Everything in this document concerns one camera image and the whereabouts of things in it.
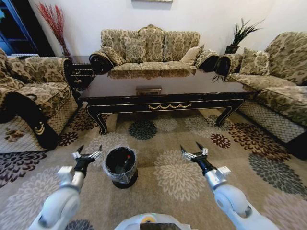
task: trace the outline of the white wall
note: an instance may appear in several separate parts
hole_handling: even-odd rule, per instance
[[[201,44],[222,54],[232,42],[233,27],[241,17],[251,22],[265,18],[264,29],[239,45],[263,50],[277,34],[307,30],[306,0],[173,0],[173,3],[131,0],[29,0],[56,55],[59,44],[35,4],[57,4],[64,10],[64,37],[72,55],[98,50],[102,29],[138,30],[148,24],[163,30],[194,30]]]

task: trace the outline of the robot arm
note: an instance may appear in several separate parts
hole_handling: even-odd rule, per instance
[[[224,166],[215,168],[208,160],[208,149],[196,142],[201,152],[188,153],[182,146],[183,156],[196,162],[202,169],[202,174],[214,193],[218,207],[230,218],[238,230],[278,230],[278,227],[268,218],[261,215],[246,199],[244,193],[227,183],[226,176],[230,170]]]
[[[58,171],[61,179],[60,188],[45,201],[42,211],[35,218],[29,230],[64,230],[69,220],[80,207],[80,196],[87,166],[101,154],[99,150],[89,156],[80,155],[81,146],[72,155],[77,161],[76,166],[63,166]]]

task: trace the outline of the vase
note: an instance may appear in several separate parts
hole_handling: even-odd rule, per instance
[[[227,46],[225,54],[235,54],[238,49],[239,46]]]

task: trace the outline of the carpet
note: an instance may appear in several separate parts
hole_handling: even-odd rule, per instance
[[[235,229],[215,204],[197,164],[182,158],[180,145],[209,149],[208,160],[226,165],[229,184],[282,230],[307,229],[306,162],[238,113],[221,127],[220,111],[197,110],[119,114],[114,131],[98,134],[96,123],[81,108],[62,132],[59,146],[49,152],[0,154],[0,229],[27,229],[49,194],[59,187],[57,171],[75,165],[71,153],[84,145],[104,154],[129,146],[138,154],[139,177],[128,189],[116,188],[104,173],[103,158],[88,168],[81,208],[67,230],[111,230],[141,213],[169,214],[193,229]]]

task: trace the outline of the plastic bag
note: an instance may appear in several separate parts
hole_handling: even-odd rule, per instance
[[[115,148],[107,154],[102,167],[113,181],[128,184],[137,169],[137,154],[128,147]]]

